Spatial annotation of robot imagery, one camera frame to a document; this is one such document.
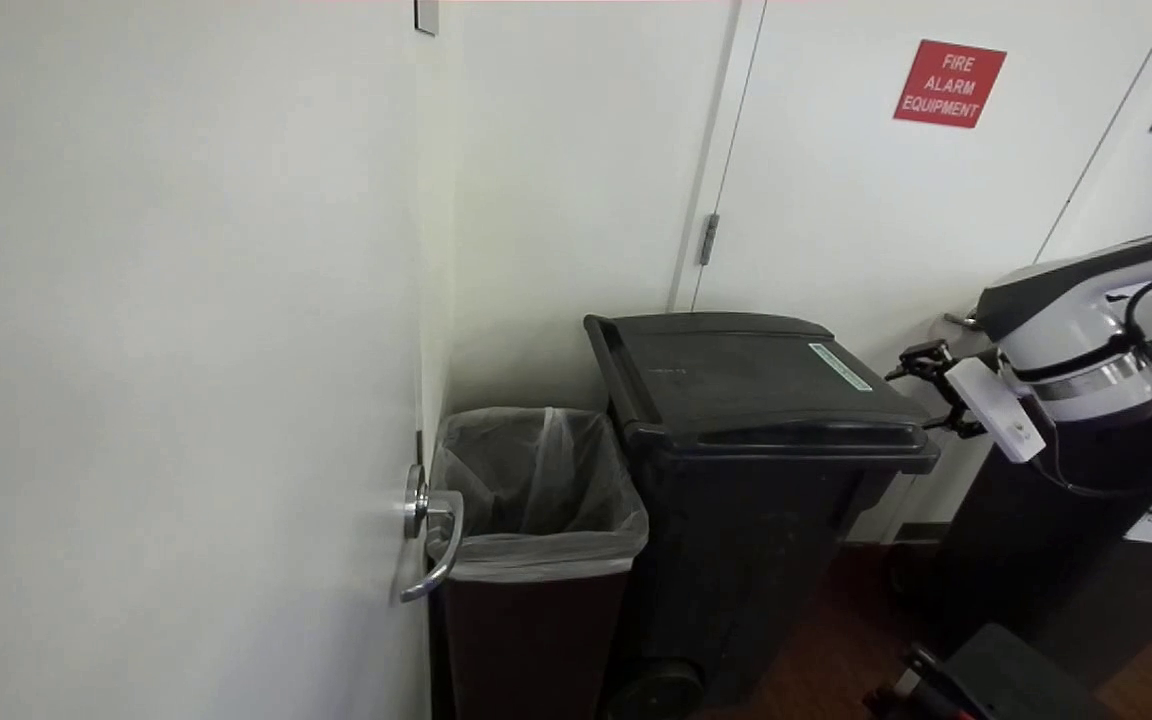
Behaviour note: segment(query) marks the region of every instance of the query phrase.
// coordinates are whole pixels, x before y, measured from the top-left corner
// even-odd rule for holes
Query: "recycling bin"
[[[592,720],[623,581],[650,546],[610,420],[450,415],[432,489],[466,498],[466,546],[438,602],[457,720]]]
[[[654,515],[606,711],[733,704],[855,514],[897,471],[938,464],[923,412],[807,321],[693,313],[583,328]]]

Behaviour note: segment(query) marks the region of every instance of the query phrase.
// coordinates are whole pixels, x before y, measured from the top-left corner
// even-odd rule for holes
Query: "bin wheel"
[[[684,720],[702,697],[706,679],[693,666],[650,666],[610,697],[606,720]]]

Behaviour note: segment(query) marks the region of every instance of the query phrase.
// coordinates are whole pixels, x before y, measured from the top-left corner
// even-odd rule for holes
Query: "floor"
[[[862,697],[900,672],[913,626],[883,602],[882,553],[849,553],[801,618],[760,691],[706,720],[865,720]],[[1101,690],[1124,720],[1152,720],[1152,649]]]

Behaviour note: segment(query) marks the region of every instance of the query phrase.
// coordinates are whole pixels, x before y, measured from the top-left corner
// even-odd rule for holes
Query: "red sign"
[[[1008,54],[923,41],[913,56],[897,119],[976,127]]]

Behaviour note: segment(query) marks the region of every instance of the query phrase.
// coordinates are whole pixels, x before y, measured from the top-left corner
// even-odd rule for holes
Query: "door lever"
[[[402,593],[402,605],[417,605],[429,593],[438,593],[459,556],[459,539],[466,539],[466,498],[459,491],[429,491],[426,489],[426,471],[411,464],[410,477],[410,498],[405,498],[405,536],[417,539],[426,520],[451,520],[450,546],[439,553],[439,560]]]

